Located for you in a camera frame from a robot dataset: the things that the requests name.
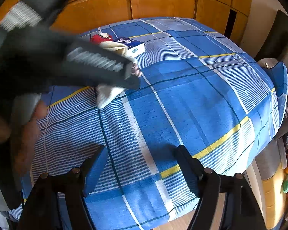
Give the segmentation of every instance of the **yellow cushion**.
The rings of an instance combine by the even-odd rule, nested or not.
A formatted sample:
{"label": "yellow cushion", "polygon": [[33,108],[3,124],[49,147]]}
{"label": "yellow cushion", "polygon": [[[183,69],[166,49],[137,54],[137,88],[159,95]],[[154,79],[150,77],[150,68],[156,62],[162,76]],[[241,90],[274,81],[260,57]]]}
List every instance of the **yellow cushion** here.
{"label": "yellow cushion", "polygon": [[284,214],[286,194],[283,193],[282,184],[286,174],[281,164],[276,173],[268,180],[262,181],[266,203],[266,228],[272,229]]}

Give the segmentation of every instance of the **striped fabric pattern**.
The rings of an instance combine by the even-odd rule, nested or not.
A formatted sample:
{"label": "striped fabric pattern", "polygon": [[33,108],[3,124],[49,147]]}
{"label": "striped fabric pattern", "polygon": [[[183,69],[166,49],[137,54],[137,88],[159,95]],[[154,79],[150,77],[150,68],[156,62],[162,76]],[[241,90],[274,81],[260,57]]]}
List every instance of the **striped fabric pattern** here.
{"label": "striped fabric pattern", "polygon": [[[39,121],[31,180],[43,172],[66,173],[104,145],[108,161],[85,198],[91,219],[98,230],[149,230],[192,211],[199,201],[173,156],[178,145],[226,175],[245,171],[267,145],[283,120],[286,67],[263,70],[193,19],[129,20],[80,37],[90,40],[101,32],[145,44],[137,57],[140,89],[126,90],[98,110],[94,88],[53,87],[43,96],[49,113]],[[63,194],[60,205],[65,207]]]}

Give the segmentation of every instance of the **yellow stripe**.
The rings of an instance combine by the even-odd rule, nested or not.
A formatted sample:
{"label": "yellow stripe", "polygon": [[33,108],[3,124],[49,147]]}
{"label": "yellow stripe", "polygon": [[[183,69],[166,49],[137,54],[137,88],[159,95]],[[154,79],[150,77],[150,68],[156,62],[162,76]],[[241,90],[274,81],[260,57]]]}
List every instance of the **yellow stripe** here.
{"label": "yellow stripe", "polygon": [[53,107],[53,106],[55,106],[55,105],[58,104],[58,103],[61,103],[61,102],[65,101],[65,100],[68,100],[68,99],[70,99],[71,97],[73,97],[74,95],[76,95],[76,94],[78,94],[78,93],[80,93],[80,92],[82,92],[82,91],[84,91],[84,90],[86,90],[86,89],[88,89],[88,88],[90,88],[90,86],[83,87],[83,88],[81,88],[81,89],[73,92],[71,95],[69,95],[69,96],[67,96],[67,97],[65,97],[65,98],[63,98],[63,99],[61,99],[61,100],[59,100],[59,101],[57,101],[57,102],[54,102],[53,104],[50,105],[50,107]]}
{"label": "yellow stripe", "polygon": [[131,37],[128,37],[128,38],[135,38],[135,37],[141,37],[141,36],[147,36],[147,35],[155,35],[155,34],[159,34],[159,33],[163,33],[163,32],[157,32],[157,33],[149,33],[149,34],[143,34],[143,35],[131,36]]}
{"label": "yellow stripe", "polygon": [[224,53],[224,54],[217,54],[217,55],[205,55],[200,56],[201,59],[203,58],[210,58],[210,57],[221,57],[221,56],[228,56],[228,55],[235,55],[236,53]]}
{"label": "yellow stripe", "polygon": [[[243,120],[237,124],[234,128],[232,128],[229,132],[227,132],[224,136],[222,136],[220,139],[218,139],[217,141],[215,141],[213,144],[211,144],[210,146],[208,146],[207,148],[205,148],[204,150],[202,150],[201,152],[195,154],[194,156],[192,156],[193,158],[197,158],[197,159],[201,159],[204,156],[208,155],[211,151],[215,150],[217,147],[219,147],[222,143],[224,143],[227,139],[229,139],[234,133],[236,133],[241,126],[243,126],[247,121],[249,120],[248,116],[246,116],[245,118],[243,118]],[[176,173],[177,171],[180,170],[179,165],[175,165],[174,167],[171,167],[163,172],[161,172],[161,177],[162,178],[166,178],[174,173]]]}

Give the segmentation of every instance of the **white wall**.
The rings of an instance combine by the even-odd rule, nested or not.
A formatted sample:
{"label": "white wall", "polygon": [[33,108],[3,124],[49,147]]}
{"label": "white wall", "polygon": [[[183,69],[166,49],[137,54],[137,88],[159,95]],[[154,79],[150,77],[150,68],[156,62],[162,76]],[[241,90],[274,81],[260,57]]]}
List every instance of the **white wall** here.
{"label": "white wall", "polygon": [[286,13],[278,0],[252,0],[240,47],[253,58],[266,40],[278,9]]}

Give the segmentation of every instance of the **metal screw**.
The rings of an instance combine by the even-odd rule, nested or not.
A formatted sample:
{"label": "metal screw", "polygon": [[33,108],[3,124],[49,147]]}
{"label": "metal screw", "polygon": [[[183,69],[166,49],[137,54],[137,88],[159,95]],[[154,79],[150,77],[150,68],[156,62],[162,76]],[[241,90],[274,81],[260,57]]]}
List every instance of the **metal screw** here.
{"label": "metal screw", "polygon": [[41,174],[41,178],[42,178],[42,179],[46,179],[47,177],[48,177],[48,173],[45,172],[45,173],[42,173],[42,174]]}
{"label": "metal screw", "polygon": [[213,170],[211,168],[204,168],[205,173],[211,174]]}
{"label": "metal screw", "polygon": [[75,168],[73,168],[71,171],[72,171],[72,173],[74,173],[74,174],[78,174],[78,173],[80,172],[80,168],[75,167]]}
{"label": "metal screw", "polygon": [[237,178],[237,179],[240,179],[240,180],[243,179],[243,174],[237,173],[237,174],[236,174],[236,178]]}

